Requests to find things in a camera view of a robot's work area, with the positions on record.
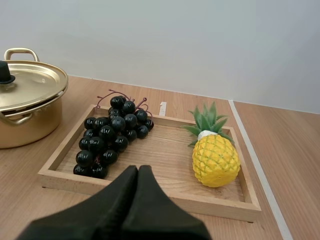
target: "wooden tray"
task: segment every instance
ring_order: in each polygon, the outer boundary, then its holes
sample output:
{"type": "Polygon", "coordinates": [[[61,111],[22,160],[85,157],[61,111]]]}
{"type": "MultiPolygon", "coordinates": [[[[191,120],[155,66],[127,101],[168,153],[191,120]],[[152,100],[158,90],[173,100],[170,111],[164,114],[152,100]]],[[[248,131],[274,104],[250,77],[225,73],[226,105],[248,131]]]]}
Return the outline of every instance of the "wooden tray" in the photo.
{"type": "Polygon", "coordinates": [[[151,165],[153,174],[163,191],[187,212],[253,222],[260,214],[260,205],[246,167],[239,143],[232,127],[224,127],[235,142],[241,159],[240,172],[232,183],[223,187],[203,186],[192,168],[194,140],[181,125],[193,121],[166,116],[154,116],[154,128],[145,139],[132,142],[118,161],[110,166],[106,179],[73,174],[79,140],[83,136],[83,122],[90,116],[107,116],[108,107],[96,110],[91,105],[71,132],[65,137],[38,174],[43,187],[93,195],[110,184],[129,165],[151,165]]]}

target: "grape stem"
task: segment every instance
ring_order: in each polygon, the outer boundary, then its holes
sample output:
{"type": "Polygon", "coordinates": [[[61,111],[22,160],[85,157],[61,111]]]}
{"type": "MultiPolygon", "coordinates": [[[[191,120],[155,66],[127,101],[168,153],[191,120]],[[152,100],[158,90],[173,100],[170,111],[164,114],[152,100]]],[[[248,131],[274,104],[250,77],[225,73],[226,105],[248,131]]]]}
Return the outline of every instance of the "grape stem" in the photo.
{"type": "Polygon", "coordinates": [[[115,91],[115,90],[112,90],[112,89],[109,89],[110,92],[114,92],[115,94],[122,94],[126,99],[130,100],[130,98],[125,95],[124,93],[120,92],[120,91],[115,91]]]}
{"type": "Polygon", "coordinates": [[[149,112],[149,111],[146,111],[148,114],[150,114],[150,116],[151,116],[151,123],[153,123],[154,122],[154,116],[152,116],[152,113],[151,112],[149,112]]]}
{"type": "Polygon", "coordinates": [[[109,89],[109,91],[110,91],[111,93],[109,93],[108,95],[106,95],[106,96],[104,96],[104,97],[102,97],[102,96],[96,96],[96,97],[97,97],[98,99],[100,99],[100,100],[99,100],[98,103],[96,104],[96,106],[95,106],[95,108],[94,108],[94,112],[96,112],[96,109],[101,108],[100,102],[101,102],[103,99],[105,99],[106,97],[109,97],[109,96],[112,95],[112,94],[122,94],[122,95],[123,95],[125,98],[127,98],[128,100],[131,99],[131,97],[129,98],[127,95],[125,95],[125,94],[122,93],[122,92],[115,91],[115,90],[112,90],[112,89],[109,89]]]}
{"type": "Polygon", "coordinates": [[[141,104],[143,104],[146,101],[147,101],[147,98],[144,97],[143,100],[135,108],[137,109],[138,107],[140,107],[141,104]]]}
{"type": "Polygon", "coordinates": [[[142,104],[141,107],[142,107],[142,106],[146,106],[146,110],[145,110],[145,111],[148,111],[149,106],[148,106],[147,104],[142,104]]]}

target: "pineapple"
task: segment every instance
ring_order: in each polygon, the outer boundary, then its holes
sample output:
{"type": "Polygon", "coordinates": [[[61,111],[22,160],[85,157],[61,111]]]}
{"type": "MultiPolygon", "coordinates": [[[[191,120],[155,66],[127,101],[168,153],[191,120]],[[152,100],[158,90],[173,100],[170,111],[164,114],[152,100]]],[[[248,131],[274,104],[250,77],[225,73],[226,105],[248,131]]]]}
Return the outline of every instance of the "pineapple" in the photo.
{"type": "Polygon", "coordinates": [[[208,110],[206,105],[203,113],[198,107],[193,114],[195,126],[181,126],[197,136],[192,159],[195,177],[205,186],[216,188],[235,180],[240,170],[240,160],[233,140],[224,132],[223,125],[227,122],[226,115],[217,115],[216,104],[208,110]]]}

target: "white strip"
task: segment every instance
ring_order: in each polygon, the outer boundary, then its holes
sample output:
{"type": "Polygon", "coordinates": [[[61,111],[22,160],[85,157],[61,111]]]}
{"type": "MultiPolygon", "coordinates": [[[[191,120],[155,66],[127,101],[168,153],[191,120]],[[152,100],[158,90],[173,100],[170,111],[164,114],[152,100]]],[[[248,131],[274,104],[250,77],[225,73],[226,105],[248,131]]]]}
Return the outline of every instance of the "white strip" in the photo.
{"type": "Polygon", "coordinates": [[[236,109],[236,106],[234,104],[234,101],[232,100],[229,100],[229,105],[231,107],[231,110],[232,110],[232,113],[235,117],[235,120],[236,120],[236,123],[238,124],[238,127],[240,129],[240,132],[242,134],[242,137],[243,137],[243,140],[244,140],[244,143],[249,151],[249,154],[250,154],[250,157],[252,159],[252,162],[253,162],[253,165],[254,165],[254,168],[255,168],[255,171],[256,173],[258,174],[258,177],[260,179],[260,182],[261,182],[261,185],[262,185],[262,188],[264,190],[264,193],[265,193],[265,196],[266,196],[266,199],[268,200],[269,202],[269,205],[270,205],[270,208],[272,210],[272,213],[274,215],[274,218],[276,220],[276,223],[278,224],[278,227],[279,227],[279,230],[280,230],[280,233],[282,235],[282,238],[283,240],[293,240],[292,238],[292,235],[290,233],[290,230],[287,226],[287,223],[284,219],[284,216],[282,215],[281,213],[281,210],[278,206],[278,203],[277,203],[277,200],[275,199],[275,196],[271,190],[271,187],[268,183],[268,180],[267,180],[267,177],[264,173],[264,170],[262,169],[261,167],[261,164],[259,162],[259,159],[256,155],[256,152],[254,150],[254,147],[252,146],[251,142],[250,142],[250,139],[248,137],[248,134],[245,130],[245,127],[240,119],[240,116],[237,112],[237,109],[236,109]]]}
{"type": "Polygon", "coordinates": [[[165,116],[166,115],[166,109],[167,109],[167,102],[162,101],[161,104],[160,104],[159,116],[165,116]]]}

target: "pot lid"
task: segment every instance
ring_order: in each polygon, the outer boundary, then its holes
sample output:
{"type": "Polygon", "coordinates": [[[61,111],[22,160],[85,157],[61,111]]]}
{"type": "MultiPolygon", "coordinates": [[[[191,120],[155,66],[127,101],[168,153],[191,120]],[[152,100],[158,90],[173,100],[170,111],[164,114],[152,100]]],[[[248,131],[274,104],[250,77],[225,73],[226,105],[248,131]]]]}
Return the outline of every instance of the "pot lid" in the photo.
{"type": "Polygon", "coordinates": [[[0,112],[20,110],[53,98],[68,85],[60,68],[39,61],[27,48],[12,48],[0,61],[0,112]],[[13,53],[32,54],[35,61],[10,60],[13,53]]]}

